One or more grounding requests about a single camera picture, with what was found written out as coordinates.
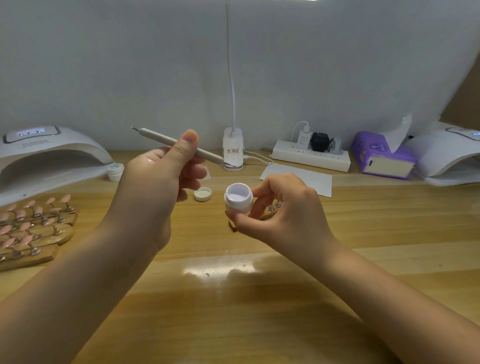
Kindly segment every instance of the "tissue pack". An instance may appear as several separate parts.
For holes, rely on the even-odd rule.
[[[401,145],[392,153],[385,137],[371,132],[358,132],[351,150],[361,172],[377,176],[406,180],[418,162],[406,146]]]

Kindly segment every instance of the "white cable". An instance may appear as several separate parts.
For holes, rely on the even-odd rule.
[[[246,155],[243,155],[243,159],[249,159],[249,158],[253,158],[253,159],[258,159],[259,161],[265,163],[266,165],[271,165],[273,164],[273,160],[271,160],[270,158],[267,158],[267,157],[264,157],[262,156],[261,154],[258,154],[258,153],[255,153],[255,152],[250,152],[248,150],[243,150],[244,153],[250,153],[250,154],[255,154],[256,156],[259,156],[260,158],[263,158],[265,160],[262,160],[260,158],[257,158],[257,157],[252,157],[252,156],[246,156]]]
[[[306,121],[300,121],[300,122],[298,122],[297,125],[295,125],[295,126],[293,127],[292,137],[290,138],[290,141],[292,141],[292,139],[293,139],[293,133],[295,132],[295,128],[296,128],[297,126],[299,126],[300,124],[302,124],[303,122],[304,122],[305,124],[307,124],[307,126],[309,126]]]
[[[235,124],[236,124],[236,112],[235,112],[235,86],[233,85],[233,74],[231,68],[231,59],[230,55],[232,53],[230,47],[230,11],[228,9],[227,0],[225,0],[225,15],[227,17],[227,65],[228,65],[228,78],[230,80],[230,90],[232,94],[232,133],[235,132]]]

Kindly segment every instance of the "closed white jar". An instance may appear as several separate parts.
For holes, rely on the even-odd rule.
[[[234,183],[225,191],[225,208],[235,209],[247,214],[252,209],[253,194],[250,187],[244,183]]]

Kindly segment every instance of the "pen handle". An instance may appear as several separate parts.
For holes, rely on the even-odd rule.
[[[154,132],[150,129],[141,128],[141,129],[138,130],[138,132],[140,133],[140,135],[142,135],[142,136],[144,136],[148,139],[155,140],[157,142],[160,142],[160,143],[168,145],[168,146],[173,146],[177,142],[176,139],[170,138],[169,136],[166,136],[166,135],[163,135],[163,134],[160,134],[160,133],[156,133],[156,132]],[[218,156],[216,154],[207,152],[206,150],[203,150],[203,149],[200,149],[200,148],[197,148],[197,151],[195,152],[195,155],[197,155],[197,156],[199,156],[203,159],[209,160],[210,162],[213,162],[213,163],[218,164],[218,165],[223,167],[223,158],[221,156]]]

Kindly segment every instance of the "power strip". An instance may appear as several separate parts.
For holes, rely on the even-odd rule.
[[[311,149],[298,149],[296,143],[283,140],[277,140],[272,158],[340,172],[348,172],[350,168],[350,156],[347,151],[336,156],[330,153],[315,152]]]

